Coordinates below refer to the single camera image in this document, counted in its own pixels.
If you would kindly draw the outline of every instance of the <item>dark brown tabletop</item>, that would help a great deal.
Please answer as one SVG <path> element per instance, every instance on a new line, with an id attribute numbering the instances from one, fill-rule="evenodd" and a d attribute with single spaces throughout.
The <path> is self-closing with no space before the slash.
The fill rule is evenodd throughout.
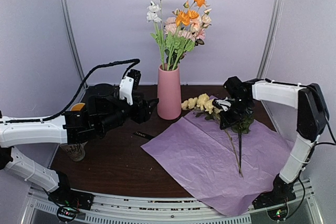
<path id="1" fill-rule="evenodd" d="M 147 99 L 156 97 L 156 86 L 138 89 Z M 182 86 L 182 101 L 202 93 L 227 96 L 222 86 Z M 256 102 L 254 111 L 256 120 L 274 130 L 260 102 Z M 51 168 L 66 173 L 74 189 L 133 197 L 191 197 L 140 147 L 149 140 L 132 134 L 141 131 L 157 136 L 177 120 L 163 120 L 156 111 L 143 124 L 128 120 L 124 126 L 108 132 L 104 139 L 88 142 L 86 156 L 80 162 L 73 162 L 59 148 Z"/>

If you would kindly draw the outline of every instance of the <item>white wall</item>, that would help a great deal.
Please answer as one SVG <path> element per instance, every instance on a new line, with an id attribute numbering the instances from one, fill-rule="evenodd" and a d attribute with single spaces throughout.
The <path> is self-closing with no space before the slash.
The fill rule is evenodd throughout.
<path id="1" fill-rule="evenodd" d="M 59 0 L 0 0 L 0 110 L 8 116 L 45 116 L 72 98 L 79 77 Z M 19 149 L 48 165 L 55 144 Z M 18 223 L 29 184 L 0 171 L 1 223 Z"/>
<path id="2" fill-rule="evenodd" d="M 336 0 L 285 0 L 267 77 L 279 81 L 321 85 L 336 133 Z M 294 137 L 296 112 L 268 104 L 282 135 Z M 331 141 L 327 130 L 320 142 Z M 317 147 L 304 174 L 310 177 L 325 223 L 336 212 L 336 148 Z"/>
<path id="3" fill-rule="evenodd" d="M 186 0 L 165 0 L 163 13 L 183 8 Z M 182 61 L 181 82 L 223 84 L 239 74 L 256 76 L 264 49 L 274 0 L 207 0 L 213 26 L 199 46 Z M 137 58 L 142 84 L 157 82 L 160 53 L 146 23 L 150 0 L 68 0 L 79 56 L 87 73 L 99 63 Z M 89 84 L 119 83 L 124 67 L 99 70 Z"/>

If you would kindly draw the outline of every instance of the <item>purple tissue paper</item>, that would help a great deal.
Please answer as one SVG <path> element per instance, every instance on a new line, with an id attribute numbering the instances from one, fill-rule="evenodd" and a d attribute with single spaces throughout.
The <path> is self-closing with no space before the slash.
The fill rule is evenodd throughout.
<path id="1" fill-rule="evenodd" d="M 239 152 L 238 134 L 228 132 Z M 273 189 L 292 146 L 255 120 L 242 138 L 242 178 L 227 134 L 190 112 L 142 148 L 193 197 L 223 215 L 238 216 L 260 193 Z"/>

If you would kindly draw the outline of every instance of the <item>metal frame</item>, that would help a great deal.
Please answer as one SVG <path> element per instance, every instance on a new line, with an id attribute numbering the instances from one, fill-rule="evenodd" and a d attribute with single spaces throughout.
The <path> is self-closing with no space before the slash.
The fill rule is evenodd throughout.
<path id="1" fill-rule="evenodd" d="M 317 206 L 315 195 L 308 179 L 303 181 L 306 189 L 305 199 L 309 211 L 314 220 L 314 224 L 323 224 L 321 212 Z M 300 183 L 296 182 L 294 191 L 297 198 L 293 202 L 299 202 L 303 196 Z M 248 212 L 238 217 L 225 217 L 213 208 L 203 204 L 195 198 L 140 198 L 116 195 L 94 194 L 94 200 L 90 211 L 82 210 L 84 215 L 77 220 L 83 223 L 251 223 L 250 215 L 265 211 L 265 209 L 253 208 L 251 205 Z M 279 204 L 268 208 L 268 210 L 279 208 L 285 204 Z M 47 200 L 46 194 L 37 187 L 32 187 L 29 191 L 26 209 L 24 209 L 21 224 L 30 224 L 35 209 L 55 214 L 57 207 Z"/>
<path id="2" fill-rule="evenodd" d="M 269 60 L 275 45 L 275 33 L 280 21 L 280 14 L 282 10 L 282 4 L 284 0 L 274 0 L 273 11 L 270 21 L 270 26 L 268 29 L 268 35 L 266 39 L 266 44 L 264 47 L 264 52 L 262 53 L 261 63 L 259 66 L 259 70 L 257 73 L 257 78 L 264 79 L 267 69 Z"/>
<path id="3" fill-rule="evenodd" d="M 80 63 L 79 55 L 78 55 L 78 50 L 75 42 L 75 37 L 74 37 L 74 31 L 72 30 L 72 25 L 71 25 L 71 20 L 70 20 L 70 14 L 69 14 L 69 8 L 68 8 L 68 3 L 67 0 L 60 0 L 62 10 L 63 10 L 63 17 L 66 25 L 66 30 L 67 30 L 67 36 L 70 44 L 70 49 L 72 52 L 73 60 L 76 65 L 76 70 L 78 72 L 79 78 L 81 81 L 83 81 L 85 75 L 83 71 L 83 67 Z"/>

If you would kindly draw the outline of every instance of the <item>vase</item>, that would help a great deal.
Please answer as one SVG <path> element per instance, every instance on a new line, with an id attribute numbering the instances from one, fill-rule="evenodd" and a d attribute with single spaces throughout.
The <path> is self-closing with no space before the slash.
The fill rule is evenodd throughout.
<path id="1" fill-rule="evenodd" d="M 85 103 L 77 103 L 74 106 L 72 106 L 71 111 L 80 111 L 85 106 Z M 67 144 L 67 145 L 61 145 L 63 151 L 66 152 L 68 157 L 72 159 L 72 161 L 79 162 L 85 157 L 85 150 L 84 146 L 87 142 L 82 144 Z"/>
<path id="2" fill-rule="evenodd" d="M 158 115 L 165 120 L 173 120 L 181 114 L 180 68 L 165 71 L 159 67 L 157 97 L 159 99 Z"/>

